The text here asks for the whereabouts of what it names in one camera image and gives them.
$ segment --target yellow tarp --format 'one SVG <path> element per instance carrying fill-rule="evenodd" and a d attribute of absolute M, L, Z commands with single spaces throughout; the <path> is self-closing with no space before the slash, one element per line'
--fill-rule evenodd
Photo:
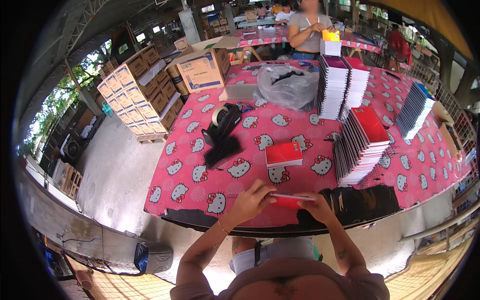
<path fill-rule="evenodd" d="M 378 3 L 391 7 L 404 13 L 408 18 L 425 23 L 449 40 L 465 57 L 473 60 L 472 52 L 460 29 L 439 0 L 369 0 L 369 2 L 372 5 Z"/>

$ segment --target green chair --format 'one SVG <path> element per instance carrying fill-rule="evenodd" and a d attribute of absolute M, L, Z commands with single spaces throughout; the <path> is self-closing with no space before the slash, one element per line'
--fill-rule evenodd
<path fill-rule="evenodd" d="M 107 101 L 102 101 L 102 111 L 109 117 L 113 116 L 113 109 L 110 107 L 110 104 Z"/>

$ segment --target tattoo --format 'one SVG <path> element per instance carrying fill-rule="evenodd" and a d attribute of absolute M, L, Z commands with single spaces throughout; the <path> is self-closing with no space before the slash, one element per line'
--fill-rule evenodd
<path fill-rule="evenodd" d="M 295 291 L 297 289 L 294 286 L 286 286 L 283 284 L 279 288 L 275 288 L 275 293 L 281 297 L 283 297 L 284 300 L 290 300 L 293 297 L 293 294 L 295 294 Z"/>
<path fill-rule="evenodd" d="M 347 253 L 347 249 L 344 249 L 342 252 L 337 252 L 338 259 L 343 260 L 345 258 L 345 254 Z"/>
<path fill-rule="evenodd" d="M 218 243 L 213 247 L 200 251 L 200 253 L 196 254 L 193 257 L 193 260 L 195 260 L 195 262 L 199 264 L 202 268 L 207 267 L 212 258 L 214 257 L 216 251 L 220 247 L 221 243 L 222 242 Z"/>

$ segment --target bracelet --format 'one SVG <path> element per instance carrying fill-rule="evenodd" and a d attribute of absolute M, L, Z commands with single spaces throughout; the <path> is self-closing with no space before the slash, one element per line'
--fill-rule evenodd
<path fill-rule="evenodd" d="M 223 232 L 225 232 L 228 235 L 228 232 L 225 229 L 223 229 L 222 224 L 220 224 L 220 220 L 218 220 L 217 223 L 220 226 L 220 228 L 223 230 Z"/>

